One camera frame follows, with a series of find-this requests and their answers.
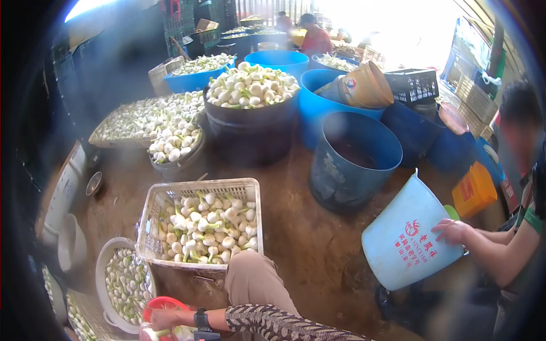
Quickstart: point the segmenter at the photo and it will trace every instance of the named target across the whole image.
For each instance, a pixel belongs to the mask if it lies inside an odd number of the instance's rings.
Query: black watch strap
[[[193,322],[198,330],[210,331],[209,317],[205,314],[205,308],[201,307],[197,309],[197,312],[193,315]]]

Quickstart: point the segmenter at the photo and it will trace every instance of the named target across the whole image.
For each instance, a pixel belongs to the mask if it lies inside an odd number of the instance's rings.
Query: khaki pants
[[[273,304],[285,312],[300,316],[277,274],[275,263],[257,252],[245,250],[233,256],[225,275],[225,290],[232,306],[247,303]],[[260,334],[249,332],[236,333],[229,339],[265,341]]]

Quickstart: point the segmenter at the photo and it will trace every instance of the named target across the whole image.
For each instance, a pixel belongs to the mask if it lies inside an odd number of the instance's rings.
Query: hand
[[[172,309],[154,309],[150,320],[155,331],[171,329],[180,324],[177,310]]]
[[[449,245],[458,245],[464,243],[463,239],[465,231],[471,228],[472,227],[470,225],[459,220],[442,219],[442,221],[438,225],[434,226],[431,231],[442,231],[442,233],[436,238],[436,241],[445,238]]]

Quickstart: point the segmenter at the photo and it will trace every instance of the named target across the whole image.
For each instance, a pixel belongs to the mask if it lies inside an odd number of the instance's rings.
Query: person in red shirt
[[[277,30],[288,33],[291,28],[292,28],[292,19],[286,16],[285,11],[280,11],[277,17]]]
[[[307,30],[305,34],[304,42],[301,44],[301,50],[309,58],[312,55],[319,53],[332,53],[332,41],[328,32],[318,27],[317,18],[310,14],[305,13],[300,17],[300,27]]]

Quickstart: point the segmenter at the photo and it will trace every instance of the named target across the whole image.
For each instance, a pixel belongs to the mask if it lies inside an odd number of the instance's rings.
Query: dirt floor
[[[74,210],[88,244],[87,270],[72,274],[76,290],[93,293],[94,262],[101,247],[115,236],[136,240],[139,219],[149,187],[164,182],[142,150],[103,149],[100,170],[106,186],[97,196],[82,199]],[[235,169],[213,161],[213,178],[253,177],[260,183],[264,254],[278,266],[278,273],[298,311],[306,318],[378,340],[420,340],[410,331],[381,320],[373,293],[378,285],[364,259],[360,236],[398,193],[414,170],[397,169],[382,191],[354,216],[342,217],[320,207],[308,188],[312,153],[294,145],[280,162],[262,169]],[[426,162],[419,177],[443,204],[453,204],[455,179],[445,178]],[[504,222],[499,201],[471,223],[495,230]],[[158,294],[194,306],[226,307],[223,280],[194,277],[194,273],[152,267]],[[472,273],[469,257],[425,280],[425,290],[452,290],[458,279]]]

